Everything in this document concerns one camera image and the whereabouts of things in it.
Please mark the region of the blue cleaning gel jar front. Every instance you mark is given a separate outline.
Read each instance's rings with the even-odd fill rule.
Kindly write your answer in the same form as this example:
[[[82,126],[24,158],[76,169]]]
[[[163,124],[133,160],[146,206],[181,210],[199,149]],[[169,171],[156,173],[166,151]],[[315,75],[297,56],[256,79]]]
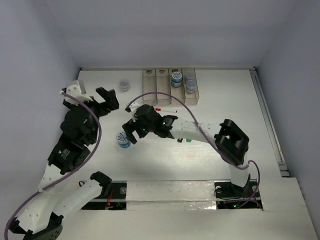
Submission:
[[[116,135],[116,140],[121,148],[129,148],[131,142],[128,140],[127,134],[124,131],[120,131]]]

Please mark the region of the blue cleaning gel jar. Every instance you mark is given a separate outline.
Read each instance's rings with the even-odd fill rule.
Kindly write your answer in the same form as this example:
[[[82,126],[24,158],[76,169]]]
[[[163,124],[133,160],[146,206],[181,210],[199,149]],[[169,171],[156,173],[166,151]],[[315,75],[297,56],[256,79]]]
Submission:
[[[182,85],[183,75],[179,71],[175,71],[172,73],[170,78],[170,84],[174,88],[178,88]]]
[[[131,142],[128,140],[127,134],[124,131],[120,131],[116,135],[116,140],[121,148],[129,148]]]

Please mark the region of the blue cleaning gel jar back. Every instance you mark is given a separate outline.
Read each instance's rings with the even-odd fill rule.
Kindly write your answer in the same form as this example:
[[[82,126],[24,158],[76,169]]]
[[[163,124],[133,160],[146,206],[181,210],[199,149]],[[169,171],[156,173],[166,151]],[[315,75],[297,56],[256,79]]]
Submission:
[[[182,85],[183,75],[179,71],[175,71],[172,73],[170,78],[170,84],[174,88],[178,88]]]

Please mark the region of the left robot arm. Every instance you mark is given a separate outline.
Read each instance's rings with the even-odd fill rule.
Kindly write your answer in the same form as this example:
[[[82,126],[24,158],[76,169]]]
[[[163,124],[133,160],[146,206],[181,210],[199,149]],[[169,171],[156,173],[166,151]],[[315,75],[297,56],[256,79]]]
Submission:
[[[95,90],[104,101],[77,90],[64,88],[63,104],[69,109],[60,125],[62,134],[50,153],[37,192],[25,200],[8,220],[8,233],[23,235],[25,240],[55,240],[63,230],[67,217],[73,215],[96,197],[112,194],[112,179],[104,173],[93,173],[78,190],[59,201],[69,178],[94,155],[88,146],[99,146],[102,127],[99,118],[119,109],[115,90],[99,87]]]

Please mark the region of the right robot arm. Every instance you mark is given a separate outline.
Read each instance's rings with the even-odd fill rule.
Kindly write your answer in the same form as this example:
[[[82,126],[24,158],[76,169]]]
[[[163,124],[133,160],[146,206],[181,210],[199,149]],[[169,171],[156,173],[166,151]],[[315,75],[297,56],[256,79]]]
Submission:
[[[153,133],[163,139],[191,139],[208,143],[229,164],[230,190],[235,196],[242,196],[249,189],[250,174],[246,155],[249,150],[249,137],[230,119],[222,123],[199,123],[175,115],[160,115],[153,106],[133,104],[125,111],[131,119],[122,125],[127,139],[136,144],[136,132],[140,139]]]

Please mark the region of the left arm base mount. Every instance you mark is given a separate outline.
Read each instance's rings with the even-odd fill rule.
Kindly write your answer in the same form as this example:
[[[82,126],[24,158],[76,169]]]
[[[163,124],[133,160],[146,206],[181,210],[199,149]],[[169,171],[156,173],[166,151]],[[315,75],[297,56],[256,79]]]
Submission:
[[[117,211],[127,209],[127,182],[115,181],[106,196],[98,196],[84,205],[82,210]]]

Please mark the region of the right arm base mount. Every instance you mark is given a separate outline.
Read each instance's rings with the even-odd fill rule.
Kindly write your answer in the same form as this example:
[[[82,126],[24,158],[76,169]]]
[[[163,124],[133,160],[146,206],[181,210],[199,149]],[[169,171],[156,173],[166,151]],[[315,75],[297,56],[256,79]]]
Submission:
[[[216,208],[218,210],[262,210],[263,204],[260,192],[256,191],[257,185],[256,180],[251,180],[244,188],[233,185],[230,181],[215,182],[213,194],[216,198]]]

